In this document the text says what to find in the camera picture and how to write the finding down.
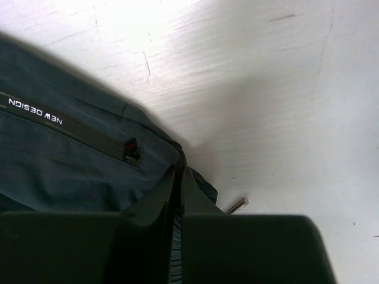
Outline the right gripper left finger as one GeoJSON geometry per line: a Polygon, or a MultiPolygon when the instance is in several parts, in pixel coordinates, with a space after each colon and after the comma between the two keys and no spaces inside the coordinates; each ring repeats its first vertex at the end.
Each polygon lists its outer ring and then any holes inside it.
{"type": "Polygon", "coordinates": [[[167,170],[146,196],[127,208],[127,247],[138,283],[168,283],[174,223],[175,171],[167,170]]]}

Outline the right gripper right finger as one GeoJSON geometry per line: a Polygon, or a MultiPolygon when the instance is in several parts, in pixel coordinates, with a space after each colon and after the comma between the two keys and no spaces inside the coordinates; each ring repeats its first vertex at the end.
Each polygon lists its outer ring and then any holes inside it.
{"type": "Polygon", "coordinates": [[[181,179],[181,209],[183,216],[224,214],[197,186],[189,167],[185,168],[181,179]]]}

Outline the dark navy shorts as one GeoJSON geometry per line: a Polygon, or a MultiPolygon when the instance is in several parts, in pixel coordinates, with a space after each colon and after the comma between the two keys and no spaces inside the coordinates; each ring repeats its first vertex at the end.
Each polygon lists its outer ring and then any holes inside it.
{"type": "MultiPolygon", "coordinates": [[[[138,283],[125,210],[181,147],[139,109],[1,38],[1,282],[138,283]]],[[[174,212],[169,281],[179,283],[174,212]]]]}

